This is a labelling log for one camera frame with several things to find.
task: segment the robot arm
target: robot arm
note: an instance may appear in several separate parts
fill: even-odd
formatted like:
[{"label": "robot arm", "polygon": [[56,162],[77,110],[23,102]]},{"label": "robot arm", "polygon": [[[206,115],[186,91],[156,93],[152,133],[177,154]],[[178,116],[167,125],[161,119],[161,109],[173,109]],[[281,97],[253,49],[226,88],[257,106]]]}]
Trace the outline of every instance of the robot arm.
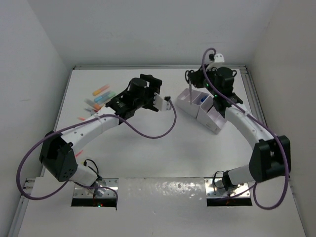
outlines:
[{"label": "robot arm", "polygon": [[[217,57],[218,55],[221,54],[210,55],[211,62],[205,66],[208,69],[206,74],[215,88],[244,109],[246,111],[245,114],[212,89],[205,79],[201,68],[196,72],[190,71],[186,73],[186,81],[189,81],[196,88],[206,88],[214,96],[213,104],[216,111],[241,132],[253,150],[249,164],[224,172],[222,178],[223,186],[226,190],[230,190],[238,184],[251,181],[260,183],[284,175],[284,162],[279,146],[268,131],[247,116],[247,114],[251,113],[247,111],[242,100],[233,93],[234,77],[237,72],[226,67],[216,68],[215,66],[221,65],[224,60],[221,60],[222,57],[220,56]],[[286,136],[278,138],[285,150],[290,170],[290,141]]]},{"label": "robot arm", "polygon": [[103,132],[120,125],[120,118],[126,120],[134,116],[139,108],[155,112],[171,110],[170,97],[159,96],[161,84],[161,80],[151,75],[141,74],[139,78],[133,78],[126,90],[86,119],[95,121],[46,140],[40,154],[41,163],[59,182],[71,180],[85,186],[102,186],[100,176],[89,167],[77,164],[75,154]]}]

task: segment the white wall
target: white wall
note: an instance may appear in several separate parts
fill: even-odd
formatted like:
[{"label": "white wall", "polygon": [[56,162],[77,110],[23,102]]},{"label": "white wall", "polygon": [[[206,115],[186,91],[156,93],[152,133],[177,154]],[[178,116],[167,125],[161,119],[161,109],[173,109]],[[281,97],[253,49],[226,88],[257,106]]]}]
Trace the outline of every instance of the white wall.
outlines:
[{"label": "white wall", "polygon": [[316,236],[315,24],[314,0],[283,0],[251,67],[268,125],[291,140],[291,178],[308,236]]},{"label": "white wall", "polygon": [[28,0],[67,65],[250,61],[278,0]]},{"label": "white wall", "polygon": [[[0,236],[20,198],[15,174],[26,151],[54,126],[69,70],[26,0],[0,2]],[[40,173],[39,151],[22,181]]]}]

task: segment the robotic arm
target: robotic arm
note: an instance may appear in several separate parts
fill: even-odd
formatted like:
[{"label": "robotic arm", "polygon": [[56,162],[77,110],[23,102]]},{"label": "robotic arm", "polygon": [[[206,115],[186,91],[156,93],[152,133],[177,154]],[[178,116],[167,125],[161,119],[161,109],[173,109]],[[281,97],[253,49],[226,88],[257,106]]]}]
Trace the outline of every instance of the robotic arm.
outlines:
[{"label": "robotic arm", "polygon": [[[249,164],[225,171],[222,184],[225,190],[234,189],[238,184],[256,181],[258,183],[284,175],[285,168],[282,155],[273,136],[255,123],[247,114],[251,114],[243,101],[233,93],[234,77],[237,72],[226,67],[219,67],[224,62],[222,54],[211,54],[210,64],[205,65],[206,74],[215,88],[246,111],[244,114],[226,99],[219,96],[208,84],[202,68],[186,73],[186,81],[196,88],[206,88],[214,97],[213,104],[222,117],[231,122],[246,138],[253,152]],[[286,154],[289,170],[290,141],[286,136],[278,137]]]},{"label": "robotic arm", "polygon": [[[155,112],[171,110],[170,97],[159,96],[161,85],[162,81],[151,75],[141,74],[139,78],[133,78],[122,93],[86,119],[98,120],[47,139],[42,146],[39,158],[41,163],[59,182],[71,180],[85,186],[105,186],[97,173],[87,166],[77,164],[75,154],[103,132],[120,125],[120,118],[127,120],[134,116],[139,108]],[[96,195],[99,192],[101,196],[104,190],[97,189]]]}]

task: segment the silver plate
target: silver plate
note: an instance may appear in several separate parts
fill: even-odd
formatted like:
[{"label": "silver plate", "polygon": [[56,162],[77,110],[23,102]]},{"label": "silver plate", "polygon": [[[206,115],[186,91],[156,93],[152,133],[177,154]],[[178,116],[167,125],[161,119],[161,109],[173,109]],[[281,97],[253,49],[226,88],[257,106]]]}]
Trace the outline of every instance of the silver plate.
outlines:
[{"label": "silver plate", "polygon": [[[118,191],[119,188],[119,179],[113,178],[113,179],[103,179],[106,184],[107,187],[114,189],[115,191]],[[115,197],[115,193],[111,190],[106,190],[106,192],[104,193],[104,195],[102,197],[95,197],[95,199],[112,199],[113,197]],[[93,198],[93,194],[91,191],[82,188],[78,185],[75,185],[75,189],[74,189],[74,195],[73,198]]]},{"label": "silver plate", "polygon": [[[217,187],[222,187],[222,178],[215,178],[214,180]],[[205,178],[205,190],[206,190],[206,198],[211,199],[217,199],[217,198],[227,198],[229,196],[234,196],[237,194],[240,194],[243,191],[246,191],[249,186],[247,183],[244,183],[242,185],[238,185],[237,188],[233,190],[226,191],[225,189],[217,188],[213,185],[213,178]],[[250,191],[245,192],[244,194],[235,197],[235,198],[249,198],[250,197]]]}]

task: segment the white table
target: white table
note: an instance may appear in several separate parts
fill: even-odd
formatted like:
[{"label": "white table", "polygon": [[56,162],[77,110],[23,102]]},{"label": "white table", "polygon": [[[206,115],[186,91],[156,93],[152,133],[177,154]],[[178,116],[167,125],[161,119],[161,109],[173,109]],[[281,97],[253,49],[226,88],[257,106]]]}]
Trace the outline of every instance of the white table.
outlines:
[{"label": "white table", "polygon": [[[92,99],[94,90],[109,83],[119,93],[141,73],[161,79],[160,94],[175,100],[187,86],[184,71],[74,70],[57,129],[78,123],[77,117],[88,117],[84,99]],[[234,88],[250,109],[239,70]],[[74,186],[68,184],[52,198],[29,202],[19,236],[304,236],[290,189],[283,204],[272,211],[256,206],[207,207],[203,177],[247,164],[251,148],[230,123],[214,135],[179,108],[177,113],[175,128],[162,139],[143,138],[122,124],[88,144],[78,157],[78,162],[94,159],[103,177],[119,178],[117,211],[71,207]],[[171,126],[173,112],[139,109],[129,122],[145,134],[160,135]],[[283,183],[279,177],[261,184],[259,201],[274,204]],[[59,185],[45,172],[36,179],[32,195],[47,194]]]}]

